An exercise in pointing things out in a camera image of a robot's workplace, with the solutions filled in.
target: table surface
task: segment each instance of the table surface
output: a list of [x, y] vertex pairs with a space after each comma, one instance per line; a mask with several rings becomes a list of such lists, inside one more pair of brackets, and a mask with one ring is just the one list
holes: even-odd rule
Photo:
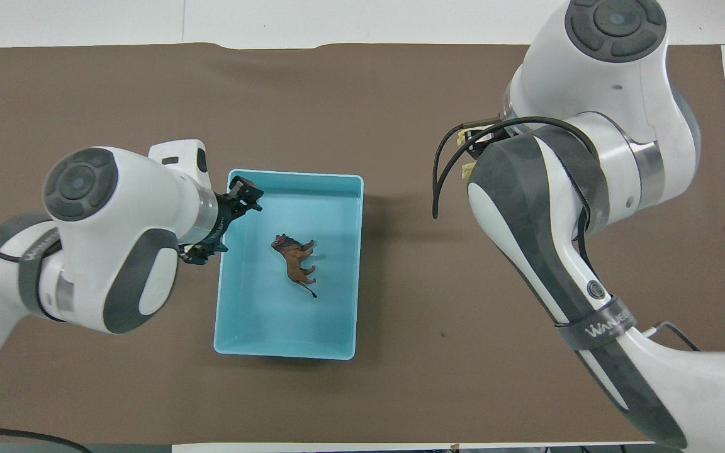
[[[339, 42], [529, 43], [559, 4], [558, 0], [474, 1], [461, 9], [461, 3], [452, 0], [0, 2], [0, 47], [181, 42], [213, 42], [230, 48], [311, 48]], [[671, 25], [671, 43], [722, 44], [725, 72], [725, 2], [662, 0], [661, 5]]]

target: brown toy animal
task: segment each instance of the brown toy animal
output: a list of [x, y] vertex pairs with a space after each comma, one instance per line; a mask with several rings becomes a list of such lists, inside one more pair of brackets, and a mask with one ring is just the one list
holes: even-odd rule
[[317, 298], [317, 295], [310, 287], [306, 286], [307, 283], [315, 283], [315, 279], [307, 277], [314, 272], [315, 266], [310, 269], [301, 268], [301, 260], [312, 254], [312, 247], [315, 244], [315, 240], [311, 240], [306, 244], [301, 244], [299, 241], [287, 235], [276, 235], [276, 240], [270, 244], [274, 250], [284, 256], [284, 260], [287, 261], [287, 277], [290, 278], [293, 283], [300, 284], [313, 295], [313, 298]]

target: lion figurine tail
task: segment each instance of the lion figurine tail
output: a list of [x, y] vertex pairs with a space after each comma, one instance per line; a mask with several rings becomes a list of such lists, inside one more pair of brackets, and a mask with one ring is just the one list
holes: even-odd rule
[[296, 283], [297, 284], [300, 284], [300, 286], [303, 286], [304, 288], [306, 288], [308, 292], [313, 293], [313, 298], [316, 298], [317, 299], [317, 294], [310, 287], [306, 286], [305, 283], [300, 282], [300, 281], [297, 281]]

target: gray strap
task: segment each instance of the gray strap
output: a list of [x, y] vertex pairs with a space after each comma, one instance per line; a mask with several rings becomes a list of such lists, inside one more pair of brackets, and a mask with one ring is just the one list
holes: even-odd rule
[[575, 350], [592, 350], [606, 346], [626, 330], [636, 326], [636, 319], [618, 298], [580, 321], [555, 324], [564, 341]]
[[57, 228], [53, 228], [32, 243], [18, 260], [18, 294], [24, 306], [32, 315], [54, 321], [62, 320], [49, 315], [41, 306], [38, 282], [41, 278], [43, 259], [58, 250], [60, 250], [60, 234]]

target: light blue plastic bin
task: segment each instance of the light blue plastic bin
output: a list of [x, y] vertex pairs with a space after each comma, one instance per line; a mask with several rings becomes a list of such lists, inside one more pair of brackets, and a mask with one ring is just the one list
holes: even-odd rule
[[[313, 359], [354, 356], [357, 288], [363, 231], [363, 179], [357, 175], [233, 170], [264, 195], [261, 212], [248, 211], [225, 233], [221, 255], [214, 350], [223, 354]], [[310, 288], [287, 278], [270, 244], [286, 234], [308, 243]]]

